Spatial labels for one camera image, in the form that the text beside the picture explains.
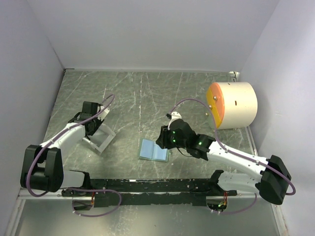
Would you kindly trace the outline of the green card holder wallet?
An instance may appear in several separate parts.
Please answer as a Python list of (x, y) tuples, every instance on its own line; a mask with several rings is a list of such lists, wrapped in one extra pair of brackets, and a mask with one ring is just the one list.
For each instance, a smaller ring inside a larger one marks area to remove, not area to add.
[(142, 139), (138, 150), (140, 159), (167, 162), (169, 150), (160, 148), (155, 141)]

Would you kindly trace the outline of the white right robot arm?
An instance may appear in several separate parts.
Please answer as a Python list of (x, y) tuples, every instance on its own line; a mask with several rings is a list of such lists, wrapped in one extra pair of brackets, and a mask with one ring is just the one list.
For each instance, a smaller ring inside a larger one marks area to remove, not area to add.
[(291, 176), (283, 161), (275, 155), (259, 157), (220, 144), (214, 137), (196, 134), (182, 119), (162, 126), (156, 144), (162, 149), (183, 148), (192, 157), (219, 161), (238, 170), (236, 174), (216, 170), (209, 183), (213, 195), (239, 190), (257, 193), (275, 205), (284, 201)]

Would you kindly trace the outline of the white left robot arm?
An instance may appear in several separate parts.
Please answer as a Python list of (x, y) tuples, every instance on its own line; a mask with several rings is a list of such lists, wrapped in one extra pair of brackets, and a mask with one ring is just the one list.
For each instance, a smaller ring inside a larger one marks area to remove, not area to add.
[(106, 117), (107, 106), (83, 102), (82, 111), (71, 118), (58, 134), (39, 145), (26, 148), (20, 184), (33, 197), (42, 197), (63, 188), (63, 159), (69, 149), (85, 137), (92, 136)]

